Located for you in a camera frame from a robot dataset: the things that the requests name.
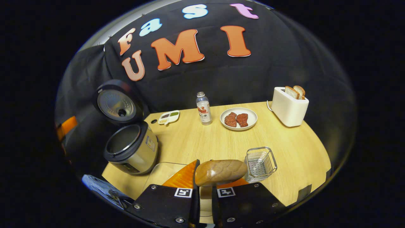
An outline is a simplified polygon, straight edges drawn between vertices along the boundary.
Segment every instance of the water bottle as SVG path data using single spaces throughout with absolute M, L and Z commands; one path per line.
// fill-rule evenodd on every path
M 198 114 L 200 114 L 201 123 L 203 125 L 208 125 L 212 123 L 211 111 L 209 109 L 208 98 L 205 96 L 204 92 L 197 93 L 197 109 Z

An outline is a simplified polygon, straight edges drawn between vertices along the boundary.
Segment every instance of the letter m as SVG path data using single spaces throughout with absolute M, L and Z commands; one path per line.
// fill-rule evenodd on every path
M 196 29 L 183 31 L 177 37 L 176 45 L 173 45 L 166 38 L 155 40 L 151 47 L 155 48 L 158 55 L 159 65 L 158 70 L 162 71 L 171 67 L 171 63 L 166 57 L 176 65 L 180 63 L 181 52 L 184 51 L 183 62 L 197 62 L 204 59 L 204 55 L 200 53 L 196 41 Z

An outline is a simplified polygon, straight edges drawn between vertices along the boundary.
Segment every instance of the bread loaf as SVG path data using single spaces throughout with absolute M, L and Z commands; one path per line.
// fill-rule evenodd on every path
M 198 186 L 216 186 L 234 182 L 247 173 L 247 166 L 239 160 L 211 160 L 196 168 Z

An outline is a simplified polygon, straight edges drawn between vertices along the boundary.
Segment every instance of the steak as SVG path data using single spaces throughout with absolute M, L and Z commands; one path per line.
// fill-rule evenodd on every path
M 225 117 L 225 124 L 230 127 L 236 127 L 236 113 L 231 112 L 229 115 Z
M 247 114 L 242 113 L 236 116 L 236 121 L 241 127 L 247 127 Z

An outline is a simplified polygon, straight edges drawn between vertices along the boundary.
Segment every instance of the wire basket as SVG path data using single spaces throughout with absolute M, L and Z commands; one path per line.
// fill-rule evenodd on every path
M 245 180 L 248 183 L 262 181 L 277 170 L 273 152 L 267 146 L 247 150 L 245 163 L 247 165 Z

